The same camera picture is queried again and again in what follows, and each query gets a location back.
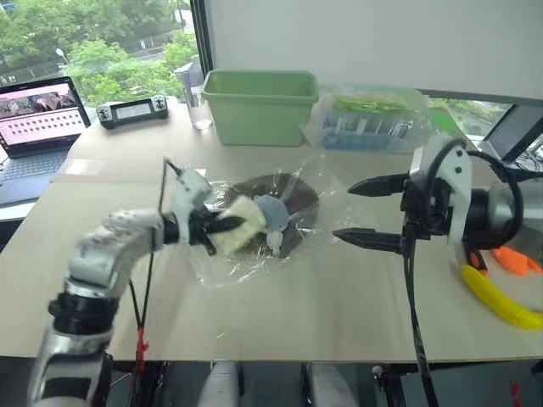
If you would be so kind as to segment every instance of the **plastic bag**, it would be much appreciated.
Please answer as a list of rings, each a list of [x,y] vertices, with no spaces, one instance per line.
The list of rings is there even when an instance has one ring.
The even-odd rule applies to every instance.
[[[433,134],[419,91],[385,86],[323,86],[304,129],[313,146],[412,153]]]
[[[332,231],[362,223],[360,206],[345,203],[346,187],[327,168],[324,156],[317,156],[297,168],[264,171],[237,181],[211,181],[214,196],[206,206],[224,210],[239,194],[255,198],[264,194],[280,198],[289,213],[288,227],[278,256],[267,247],[266,234],[256,235],[230,257],[209,256],[204,248],[191,246],[189,258],[200,282],[223,287],[304,261],[306,256],[335,244]]]

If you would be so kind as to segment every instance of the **yellow sponge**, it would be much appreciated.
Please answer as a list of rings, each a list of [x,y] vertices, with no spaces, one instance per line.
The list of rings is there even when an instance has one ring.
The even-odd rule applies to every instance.
[[[227,216],[239,216],[245,222],[231,231],[213,233],[210,240],[222,256],[229,256],[249,242],[258,232],[266,228],[266,218],[256,202],[251,198],[240,195],[232,202],[230,208],[219,215],[219,219]]]

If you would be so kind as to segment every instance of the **gray plush toy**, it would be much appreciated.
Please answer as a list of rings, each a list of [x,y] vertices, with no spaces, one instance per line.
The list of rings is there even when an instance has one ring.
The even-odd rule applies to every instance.
[[[288,211],[281,199],[270,195],[255,197],[255,202],[266,219],[266,243],[274,256],[281,253],[283,231],[288,226]]]

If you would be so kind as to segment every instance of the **laptop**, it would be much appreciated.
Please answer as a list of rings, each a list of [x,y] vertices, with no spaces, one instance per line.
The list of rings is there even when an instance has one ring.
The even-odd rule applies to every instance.
[[[0,88],[0,206],[37,199],[90,125],[67,76]]]

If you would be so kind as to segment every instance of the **laptop screen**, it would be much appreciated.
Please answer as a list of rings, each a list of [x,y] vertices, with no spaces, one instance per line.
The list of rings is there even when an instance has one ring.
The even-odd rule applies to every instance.
[[[30,83],[0,92],[0,144],[9,156],[70,145],[86,129],[88,119],[70,84]]]

